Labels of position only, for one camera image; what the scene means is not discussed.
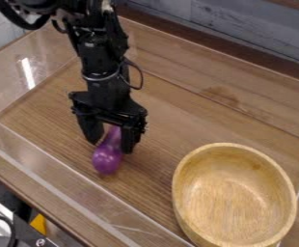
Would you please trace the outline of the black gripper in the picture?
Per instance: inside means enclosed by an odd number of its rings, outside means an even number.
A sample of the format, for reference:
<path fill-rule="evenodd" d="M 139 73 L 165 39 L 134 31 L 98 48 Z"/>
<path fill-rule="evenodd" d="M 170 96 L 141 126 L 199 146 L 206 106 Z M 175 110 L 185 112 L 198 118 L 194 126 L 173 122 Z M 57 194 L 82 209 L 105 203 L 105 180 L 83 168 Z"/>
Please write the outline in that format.
<path fill-rule="evenodd" d="M 131 97 L 131 91 L 139 88 L 131 84 L 130 73 L 85 73 L 83 79 L 87 90 L 69 97 L 86 139 L 95 145 L 105 134 L 105 124 L 122 126 L 122 151 L 131 154 L 146 132 L 149 111 Z"/>

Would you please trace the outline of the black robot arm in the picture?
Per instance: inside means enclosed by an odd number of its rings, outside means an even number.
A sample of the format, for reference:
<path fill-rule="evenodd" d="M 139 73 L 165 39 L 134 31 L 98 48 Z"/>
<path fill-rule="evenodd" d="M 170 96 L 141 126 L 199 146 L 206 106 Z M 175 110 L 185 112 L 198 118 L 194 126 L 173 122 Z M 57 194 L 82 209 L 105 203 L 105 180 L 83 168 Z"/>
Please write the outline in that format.
<path fill-rule="evenodd" d="M 121 24 L 114 0 L 0 0 L 0 13 L 18 27 L 34 31 L 46 24 L 71 41 L 82 61 L 89 89 L 73 92 L 73 113 L 90 143 L 103 136 L 106 124 L 121 128 L 121 149 L 133 153 L 146 131 L 146 108 L 131 98 L 127 58 L 129 35 Z"/>

